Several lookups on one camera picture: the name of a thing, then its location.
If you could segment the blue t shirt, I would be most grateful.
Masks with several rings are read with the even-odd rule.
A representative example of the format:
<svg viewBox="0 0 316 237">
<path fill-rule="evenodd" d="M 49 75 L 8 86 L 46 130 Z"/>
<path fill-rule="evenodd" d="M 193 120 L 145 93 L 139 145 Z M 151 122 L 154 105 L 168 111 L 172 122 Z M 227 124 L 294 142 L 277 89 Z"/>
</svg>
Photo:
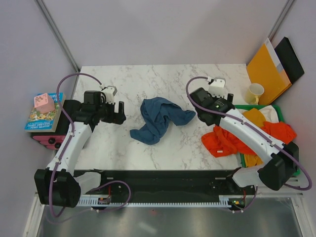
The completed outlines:
<svg viewBox="0 0 316 237">
<path fill-rule="evenodd" d="M 177 104 L 162 97 L 144 99 L 140 112 L 145 124 L 140 129 L 130 130 L 130 136 L 146 145 L 158 143 L 167 132 L 170 122 L 176 126 L 184 126 L 196 115 L 194 111 L 184 111 Z"/>
</svg>

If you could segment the orange t shirt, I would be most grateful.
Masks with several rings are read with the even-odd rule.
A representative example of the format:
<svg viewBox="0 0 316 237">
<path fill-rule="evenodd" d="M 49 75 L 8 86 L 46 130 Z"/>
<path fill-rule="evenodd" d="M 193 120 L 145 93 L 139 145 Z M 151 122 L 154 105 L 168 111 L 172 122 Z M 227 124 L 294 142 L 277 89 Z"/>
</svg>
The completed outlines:
<svg viewBox="0 0 316 237">
<path fill-rule="evenodd" d="M 293 141 L 297 134 L 292 127 L 284 122 L 271 123 L 264 121 L 258 123 L 259 127 L 269 135 L 288 144 Z M 206 149 L 216 158 L 241 153 L 252 159 L 259 158 L 248 146 L 230 132 L 215 126 L 213 131 L 201 138 Z"/>
</svg>

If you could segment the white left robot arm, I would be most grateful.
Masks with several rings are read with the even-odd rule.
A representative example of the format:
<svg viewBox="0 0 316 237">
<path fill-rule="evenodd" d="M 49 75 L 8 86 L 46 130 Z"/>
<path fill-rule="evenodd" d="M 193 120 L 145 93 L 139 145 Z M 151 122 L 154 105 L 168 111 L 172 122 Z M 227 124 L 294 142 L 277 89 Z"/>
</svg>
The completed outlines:
<svg viewBox="0 0 316 237">
<path fill-rule="evenodd" d="M 99 122 L 123 124 L 126 120 L 124 102 L 115 112 L 114 96 L 117 89 L 107 86 L 101 91 L 86 91 L 84 101 L 66 100 L 66 112 L 71 118 L 65 139 L 45 169 L 35 172 L 34 180 L 41 204 L 75 207 L 82 195 L 93 190 L 104 194 L 108 181 L 101 174 L 87 171 L 74 177 L 79 155 Z"/>
</svg>

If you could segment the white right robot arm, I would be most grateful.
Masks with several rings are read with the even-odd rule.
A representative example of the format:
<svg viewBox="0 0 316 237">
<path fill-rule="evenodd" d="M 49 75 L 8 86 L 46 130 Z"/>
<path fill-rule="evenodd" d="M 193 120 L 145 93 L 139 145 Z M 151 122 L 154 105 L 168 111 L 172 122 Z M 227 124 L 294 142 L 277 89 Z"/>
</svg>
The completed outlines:
<svg viewBox="0 0 316 237">
<path fill-rule="evenodd" d="M 295 143 L 286 144 L 267 134 L 243 116 L 231 100 L 212 97 L 202 87 L 187 96 L 201 121 L 230 132 L 263 161 L 262 165 L 236 169 L 226 182 L 229 193 L 235 195 L 246 186 L 259 184 L 278 191 L 295 173 L 298 163 Z"/>
</svg>

